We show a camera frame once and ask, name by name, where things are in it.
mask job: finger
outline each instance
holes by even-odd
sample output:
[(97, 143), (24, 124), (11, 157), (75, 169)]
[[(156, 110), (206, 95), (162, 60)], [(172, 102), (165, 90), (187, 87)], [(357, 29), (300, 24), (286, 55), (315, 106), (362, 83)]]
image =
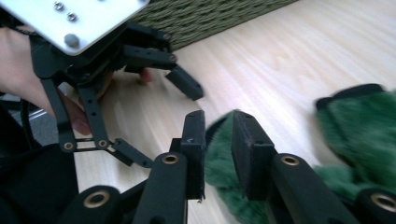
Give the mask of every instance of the finger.
[(90, 134), (91, 128), (81, 107), (71, 101), (68, 97), (64, 96), (62, 93), (60, 94), (64, 102), (64, 107), (66, 108), (67, 114), (69, 115), (70, 123), (72, 124), (73, 129), (84, 135)]
[(108, 89), (108, 86), (111, 83), (111, 80), (113, 79), (113, 75), (114, 75), (114, 72), (108, 72), (106, 74), (105, 83), (104, 83), (102, 89), (100, 90), (100, 92), (96, 95), (97, 99), (102, 98), (102, 96), (105, 94), (106, 90)]
[(139, 75), (140, 75), (140, 79), (142, 79), (142, 81), (144, 82), (152, 81), (151, 74), (149, 73), (149, 70), (147, 68), (143, 68), (142, 72)]

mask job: woven texture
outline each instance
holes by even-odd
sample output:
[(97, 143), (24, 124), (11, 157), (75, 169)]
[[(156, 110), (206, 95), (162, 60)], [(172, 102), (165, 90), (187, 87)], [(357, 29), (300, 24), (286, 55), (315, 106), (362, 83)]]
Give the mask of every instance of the woven texture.
[(132, 21), (172, 35), (179, 49), (296, 0), (152, 1)]

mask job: screw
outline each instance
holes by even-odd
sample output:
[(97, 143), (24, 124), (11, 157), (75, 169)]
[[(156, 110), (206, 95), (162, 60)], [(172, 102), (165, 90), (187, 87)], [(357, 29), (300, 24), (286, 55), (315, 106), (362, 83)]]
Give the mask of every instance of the screw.
[(107, 146), (107, 141), (106, 140), (100, 140), (99, 141), (99, 146), (100, 147), (106, 147)]
[(58, 11), (62, 11), (64, 10), (64, 4), (62, 2), (54, 2), (53, 8), (55, 8)]
[(72, 149), (72, 148), (73, 148), (73, 143), (67, 142), (67, 143), (64, 144), (64, 149), (69, 150), (69, 149)]
[(172, 54), (170, 57), (169, 57), (169, 60), (171, 61), (171, 62), (176, 62), (177, 61), (177, 57), (176, 57), (176, 55), (175, 54)]
[(164, 34), (164, 35), (163, 35), (163, 38), (164, 38), (165, 40), (170, 40), (170, 39), (172, 38), (172, 36), (169, 35), (169, 34)]
[(64, 37), (64, 43), (70, 48), (77, 48), (79, 46), (79, 39), (74, 34), (68, 34)]
[(67, 13), (67, 20), (68, 21), (76, 21), (77, 20), (76, 13), (74, 13), (74, 12)]

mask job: green fuzzy object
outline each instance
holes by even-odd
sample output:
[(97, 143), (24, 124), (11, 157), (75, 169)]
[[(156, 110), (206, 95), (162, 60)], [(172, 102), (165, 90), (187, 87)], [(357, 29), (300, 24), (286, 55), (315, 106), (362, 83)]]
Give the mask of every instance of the green fuzzy object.
[(210, 144), (207, 147), (205, 181), (216, 188), (220, 198), (228, 206), (230, 213), (240, 223), (269, 223), (264, 210), (265, 202), (249, 202), (242, 198), (231, 152), (233, 112), (225, 115), (223, 119), (224, 121), (211, 137)]
[[(396, 192), (396, 93), (366, 89), (328, 98), (317, 112), (330, 149), (349, 166), (329, 164), (315, 167), (315, 171), (329, 189), (352, 200), (362, 189)], [(206, 182), (216, 188), (239, 222), (268, 223), (265, 202), (242, 198), (231, 152), (233, 112), (208, 131), (213, 134), (205, 155)]]
[(327, 144), (350, 166), (316, 168), (333, 191), (350, 199), (367, 188), (396, 192), (395, 111), (396, 93), (387, 91), (335, 97), (318, 110)]

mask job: hex bolt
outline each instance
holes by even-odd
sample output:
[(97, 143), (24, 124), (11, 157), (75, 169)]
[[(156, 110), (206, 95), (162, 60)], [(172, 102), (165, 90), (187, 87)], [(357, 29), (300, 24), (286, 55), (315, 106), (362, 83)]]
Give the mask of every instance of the hex bolt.
[(64, 10), (64, 4), (62, 2), (58, 2), (58, 1), (54, 2), (53, 8), (55, 8), (55, 10), (62, 11), (62, 10)]
[(67, 13), (67, 20), (68, 21), (76, 21), (77, 20), (77, 15), (74, 12), (69, 12)]
[(74, 34), (68, 34), (64, 37), (64, 43), (70, 48), (77, 48), (79, 46), (78, 36)]

